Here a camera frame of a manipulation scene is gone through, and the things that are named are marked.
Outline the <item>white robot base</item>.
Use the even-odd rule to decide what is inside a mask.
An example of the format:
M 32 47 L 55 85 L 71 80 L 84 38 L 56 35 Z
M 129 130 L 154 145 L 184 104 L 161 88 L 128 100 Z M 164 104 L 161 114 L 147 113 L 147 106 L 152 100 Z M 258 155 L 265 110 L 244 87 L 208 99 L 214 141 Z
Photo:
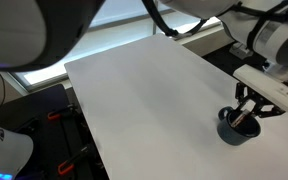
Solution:
M 15 180 L 33 153 L 33 140 L 0 127 L 0 180 Z

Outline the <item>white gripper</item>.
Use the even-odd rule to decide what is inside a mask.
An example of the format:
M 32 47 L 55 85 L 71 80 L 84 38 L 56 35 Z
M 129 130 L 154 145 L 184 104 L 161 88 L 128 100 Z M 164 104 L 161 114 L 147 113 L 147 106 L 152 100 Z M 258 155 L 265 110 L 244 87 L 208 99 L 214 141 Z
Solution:
M 243 65 L 235 70 L 233 76 L 240 81 L 236 84 L 235 90 L 235 99 L 238 103 L 236 112 L 241 112 L 249 100 L 248 87 L 263 96 L 252 98 L 255 103 L 251 110 L 253 117 L 268 118 L 288 112 L 288 87 L 285 84 L 249 65 Z

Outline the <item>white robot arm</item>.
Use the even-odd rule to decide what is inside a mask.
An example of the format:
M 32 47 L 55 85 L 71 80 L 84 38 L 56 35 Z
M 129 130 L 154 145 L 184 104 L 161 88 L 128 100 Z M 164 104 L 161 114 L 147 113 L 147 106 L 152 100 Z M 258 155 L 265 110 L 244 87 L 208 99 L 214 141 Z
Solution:
M 288 65 L 288 0 L 159 0 L 200 19 L 216 17 L 231 38 Z M 105 0 L 0 0 L 0 71 L 49 67 L 77 44 Z

